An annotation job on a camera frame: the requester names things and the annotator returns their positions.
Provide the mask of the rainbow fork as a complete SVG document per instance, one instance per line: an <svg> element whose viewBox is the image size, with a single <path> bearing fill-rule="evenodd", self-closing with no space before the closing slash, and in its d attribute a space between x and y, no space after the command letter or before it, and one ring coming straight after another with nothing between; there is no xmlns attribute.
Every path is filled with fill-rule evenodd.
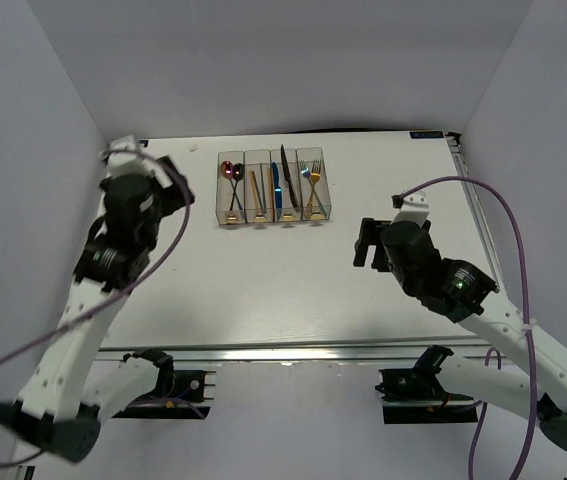
<svg viewBox="0 0 567 480"><path fill-rule="evenodd" d="M318 214L326 218L327 215L325 208L316 192L316 186L321 180L321 161L313 160L311 166L309 166L305 161L300 161L299 167L301 169L301 175L308 181L310 185L310 195L306 206L306 216L310 218L312 215L314 215L315 207L317 207Z"/></svg>

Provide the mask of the gold fork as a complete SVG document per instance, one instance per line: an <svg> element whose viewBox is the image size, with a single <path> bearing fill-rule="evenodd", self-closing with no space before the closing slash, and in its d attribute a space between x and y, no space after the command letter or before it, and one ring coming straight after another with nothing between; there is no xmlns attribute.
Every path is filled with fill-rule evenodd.
<svg viewBox="0 0 567 480"><path fill-rule="evenodd" d="M317 195L316 187L321 179L321 161L314 160L312 163L312 168L309 174L309 182L311 185L310 198L306 207L306 216L310 218L315 214L315 208L318 208L320 214L323 213L323 207L321 206L321 201Z"/></svg>

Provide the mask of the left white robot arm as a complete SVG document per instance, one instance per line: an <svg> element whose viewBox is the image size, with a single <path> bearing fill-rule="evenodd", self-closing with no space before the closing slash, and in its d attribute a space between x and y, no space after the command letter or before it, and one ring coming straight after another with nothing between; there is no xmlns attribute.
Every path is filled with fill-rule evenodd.
<svg viewBox="0 0 567 480"><path fill-rule="evenodd" d="M138 399L168 396L173 359L145 348L93 388L85 383L115 317L132 291L161 265L152 261L161 221L195 197L172 159L109 152L100 182L102 213L73 271L65 311L35 371L13 400L0 402L0 426L43 453L81 462L105 423Z"/></svg>

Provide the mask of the black spoon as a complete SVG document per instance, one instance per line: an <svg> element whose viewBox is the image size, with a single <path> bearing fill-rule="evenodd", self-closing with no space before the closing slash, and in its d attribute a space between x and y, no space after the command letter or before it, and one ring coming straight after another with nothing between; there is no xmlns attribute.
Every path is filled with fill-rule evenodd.
<svg viewBox="0 0 567 480"><path fill-rule="evenodd" d="M234 184L233 184L233 198L231 201L231 209L234 209L234 204L237 204L240 210L243 209L242 203L238 195L238 187L239 187L239 183L243 180L244 176L245 176L244 165L242 163L234 164L232 169L232 179L234 181Z"/></svg>

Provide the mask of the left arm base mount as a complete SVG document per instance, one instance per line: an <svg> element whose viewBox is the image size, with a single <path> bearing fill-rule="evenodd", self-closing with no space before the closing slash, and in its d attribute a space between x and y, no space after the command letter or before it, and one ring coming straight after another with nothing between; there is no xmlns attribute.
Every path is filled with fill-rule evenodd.
<svg viewBox="0 0 567 480"><path fill-rule="evenodd" d="M155 386L113 415L121 419L205 420L215 398L217 372L176 366L171 355L158 349L126 353L120 367L132 360L149 362L158 370Z"/></svg>

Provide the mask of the rainbow spoon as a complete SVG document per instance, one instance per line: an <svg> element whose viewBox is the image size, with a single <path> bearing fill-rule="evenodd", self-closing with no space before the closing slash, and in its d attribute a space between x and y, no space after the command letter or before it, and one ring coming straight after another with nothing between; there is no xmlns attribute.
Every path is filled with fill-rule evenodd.
<svg viewBox="0 0 567 480"><path fill-rule="evenodd" d="M233 164L230 161L224 161L221 164L221 173L222 176L227 179L232 187L232 197L230 201L230 210L234 209L234 202L235 202L235 185L234 185L234 168Z"/></svg>

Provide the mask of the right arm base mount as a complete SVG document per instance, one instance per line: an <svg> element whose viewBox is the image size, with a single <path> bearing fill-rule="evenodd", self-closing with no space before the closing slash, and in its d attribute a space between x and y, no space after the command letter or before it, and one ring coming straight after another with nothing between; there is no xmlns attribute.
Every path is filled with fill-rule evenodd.
<svg viewBox="0 0 567 480"><path fill-rule="evenodd" d="M385 425L470 424L478 420L478 402L472 397L450 393L437 380L445 359L453 351L429 347L411 368L379 371L375 390L382 404Z"/></svg>

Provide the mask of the blue chopstick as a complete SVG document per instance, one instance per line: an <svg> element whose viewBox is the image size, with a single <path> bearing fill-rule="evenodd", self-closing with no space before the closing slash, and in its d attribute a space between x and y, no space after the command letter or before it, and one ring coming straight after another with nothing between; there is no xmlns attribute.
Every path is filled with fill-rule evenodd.
<svg viewBox="0 0 567 480"><path fill-rule="evenodd" d="M265 212L265 204L264 204L264 201L263 201L263 197L261 195L261 189L259 187L258 180L256 180L256 190L257 190L257 198L258 198L258 201L259 201L260 208L263 212Z"/></svg>
<svg viewBox="0 0 567 480"><path fill-rule="evenodd" d="M261 163L259 166L259 175L260 175L260 189L261 189L261 195L263 197L263 201L265 204L265 211L267 210L267 195L266 195L266 182L265 182L265 176L264 176L264 164Z"/></svg>

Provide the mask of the orange chopstick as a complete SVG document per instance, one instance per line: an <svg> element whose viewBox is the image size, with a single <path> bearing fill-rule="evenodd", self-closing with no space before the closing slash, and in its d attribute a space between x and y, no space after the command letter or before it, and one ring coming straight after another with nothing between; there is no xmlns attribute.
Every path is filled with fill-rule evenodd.
<svg viewBox="0 0 567 480"><path fill-rule="evenodd" d="M260 212L262 212L261 198L258 192L258 185L254 171L250 171L250 181L251 181L252 196L254 199L255 208L257 208Z"/></svg>
<svg viewBox="0 0 567 480"><path fill-rule="evenodd" d="M273 181L273 170L272 166L268 167L268 189L269 189L269 200L271 207L271 218L272 222L275 222L275 191L274 191L274 181Z"/></svg>

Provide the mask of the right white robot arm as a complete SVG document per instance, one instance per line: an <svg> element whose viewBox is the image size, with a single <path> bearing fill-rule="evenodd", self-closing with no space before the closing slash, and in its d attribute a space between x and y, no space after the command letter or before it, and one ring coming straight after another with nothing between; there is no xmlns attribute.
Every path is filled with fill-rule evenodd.
<svg viewBox="0 0 567 480"><path fill-rule="evenodd" d="M407 296L478 335L529 377L489 373L450 349L433 346L414 366L416 390L429 399L447 390L473 397L485 394L502 409L533 416L545 437L567 452L567 347L524 320L522 311L478 267L442 257L429 226L363 219L354 266L363 266L369 247L374 247L373 269L393 274Z"/></svg>

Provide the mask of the black knife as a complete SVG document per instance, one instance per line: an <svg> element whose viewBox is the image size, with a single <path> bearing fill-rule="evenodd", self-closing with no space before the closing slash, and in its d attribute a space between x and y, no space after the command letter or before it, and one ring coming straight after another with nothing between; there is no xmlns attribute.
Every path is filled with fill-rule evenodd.
<svg viewBox="0 0 567 480"><path fill-rule="evenodd" d="M288 159L287 159L286 149L285 149L284 145L280 146L280 156L281 156L281 163L282 163L282 167L283 167L283 176L284 176L285 181L287 182L289 197L290 197L292 207L295 210L299 210L299 202L298 202L297 195L296 195L296 192L295 192L295 189L294 189L294 183L293 183L293 179L292 179L292 175L291 175L291 171L290 171L290 167L289 167L289 162L288 162Z"/></svg>

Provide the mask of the blue knife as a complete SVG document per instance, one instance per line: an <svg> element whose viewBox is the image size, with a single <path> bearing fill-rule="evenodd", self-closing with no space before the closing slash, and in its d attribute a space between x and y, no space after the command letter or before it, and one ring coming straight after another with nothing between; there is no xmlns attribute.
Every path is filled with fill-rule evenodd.
<svg viewBox="0 0 567 480"><path fill-rule="evenodd" d="M282 189L280 186L278 166L275 162L271 163L271 170L272 170L272 183L274 189L274 205L276 211L278 212L282 209Z"/></svg>

